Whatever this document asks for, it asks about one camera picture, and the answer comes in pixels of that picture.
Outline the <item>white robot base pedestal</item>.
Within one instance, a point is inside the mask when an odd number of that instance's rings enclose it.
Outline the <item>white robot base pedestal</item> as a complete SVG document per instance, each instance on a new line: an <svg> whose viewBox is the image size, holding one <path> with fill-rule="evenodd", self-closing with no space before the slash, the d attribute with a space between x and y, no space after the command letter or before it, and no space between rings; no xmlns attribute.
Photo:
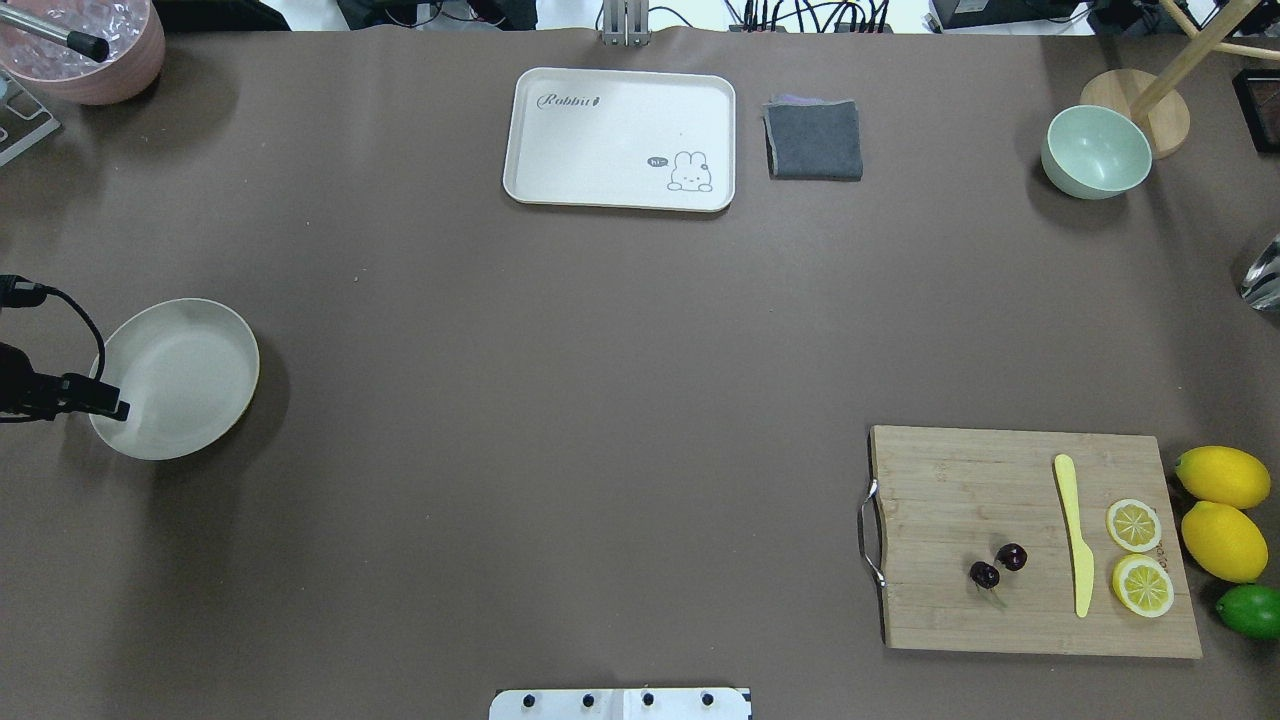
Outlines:
<svg viewBox="0 0 1280 720"><path fill-rule="evenodd" d="M749 691L732 687L509 689L489 719L753 719Z"/></svg>

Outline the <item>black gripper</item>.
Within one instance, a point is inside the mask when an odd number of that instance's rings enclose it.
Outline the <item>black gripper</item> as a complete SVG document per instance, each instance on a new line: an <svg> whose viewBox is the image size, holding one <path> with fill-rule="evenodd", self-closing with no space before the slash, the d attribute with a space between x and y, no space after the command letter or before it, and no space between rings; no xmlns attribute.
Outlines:
<svg viewBox="0 0 1280 720"><path fill-rule="evenodd" d="M51 421L64 413L125 421L131 406L115 386L81 374L38 373L23 351L1 343L1 423Z"/></svg>

